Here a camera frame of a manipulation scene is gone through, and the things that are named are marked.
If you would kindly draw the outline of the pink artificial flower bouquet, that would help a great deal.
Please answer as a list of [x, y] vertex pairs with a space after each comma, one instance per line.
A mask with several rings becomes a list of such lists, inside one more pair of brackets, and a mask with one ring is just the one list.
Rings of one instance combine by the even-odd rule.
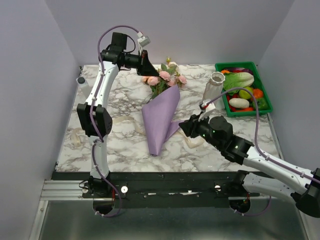
[[167, 57], [165, 63], [157, 70], [159, 76], [144, 76], [142, 82], [151, 89], [151, 100], [160, 95], [165, 90], [173, 86], [183, 88], [187, 84], [187, 79], [179, 72], [176, 62]]

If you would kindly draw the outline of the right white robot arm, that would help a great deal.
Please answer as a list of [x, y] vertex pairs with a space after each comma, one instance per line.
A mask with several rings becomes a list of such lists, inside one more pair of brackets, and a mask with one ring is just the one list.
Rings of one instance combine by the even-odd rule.
[[320, 216], [320, 170], [298, 167], [261, 150], [233, 133], [233, 126], [223, 116], [199, 119], [192, 115], [179, 123], [190, 138], [201, 137], [215, 147], [228, 161], [244, 165], [268, 175], [267, 178], [244, 173], [230, 183], [230, 191], [241, 196], [245, 192], [269, 195], [295, 203], [304, 214]]

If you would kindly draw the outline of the purple wrapping paper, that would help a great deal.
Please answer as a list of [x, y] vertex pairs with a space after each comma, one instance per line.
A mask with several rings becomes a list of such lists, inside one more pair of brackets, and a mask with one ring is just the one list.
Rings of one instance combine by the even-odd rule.
[[174, 85], [142, 107], [148, 150], [153, 156], [161, 154], [163, 144], [180, 128], [181, 121], [173, 121], [179, 101], [180, 90]]

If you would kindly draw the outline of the beige ribbon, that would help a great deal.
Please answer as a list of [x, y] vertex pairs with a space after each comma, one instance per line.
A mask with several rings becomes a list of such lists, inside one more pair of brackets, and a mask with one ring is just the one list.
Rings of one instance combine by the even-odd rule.
[[[123, 121], [130, 121], [133, 123], [133, 126], [134, 126], [134, 129], [137, 133], [141, 134], [141, 135], [146, 135], [146, 133], [139, 127], [139, 125], [137, 124], [137, 121], [131, 117], [131, 116], [121, 116], [121, 117], [117, 117], [113, 120], [113, 123], [114, 124], [118, 124], [118, 123], [121, 123]], [[80, 140], [80, 137], [77, 135], [79, 131], [81, 131], [82, 129], [80, 127], [78, 128], [75, 128], [72, 130], [72, 133], [71, 133], [71, 136], [70, 136], [70, 139], [72, 141], [72, 144], [75, 146], [75, 147], [80, 147], [81, 146], [81, 140]], [[199, 139], [197, 142], [192, 142], [192, 140], [188, 137], [186, 137], [186, 135], [182, 132], [182, 130], [177, 130], [175, 133], [176, 134], [179, 134], [179, 135], [182, 135], [183, 138], [184, 138], [184, 141], [185, 143], [187, 144], [187, 146], [190, 148], [190, 149], [194, 149], [194, 148], [197, 148], [199, 146], [201, 146], [205, 140], [204, 139]]]

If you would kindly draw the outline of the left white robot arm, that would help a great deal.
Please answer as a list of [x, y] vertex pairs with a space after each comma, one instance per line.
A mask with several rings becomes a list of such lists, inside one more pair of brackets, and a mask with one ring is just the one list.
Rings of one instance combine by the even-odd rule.
[[96, 81], [85, 103], [78, 104], [76, 108], [81, 128], [92, 141], [90, 179], [97, 181], [93, 191], [101, 198], [107, 197], [111, 191], [111, 185], [104, 180], [110, 173], [106, 142], [113, 125], [106, 107], [114, 80], [124, 69], [135, 69], [139, 76], [159, 76], [149, 60], [148, 52], [143, 49], [150, 39], [142, 32], [137, 32], [137, 54], [126, 52], [127, 39], [128, 35], [114, 32], [110, 45], [98, 50]]

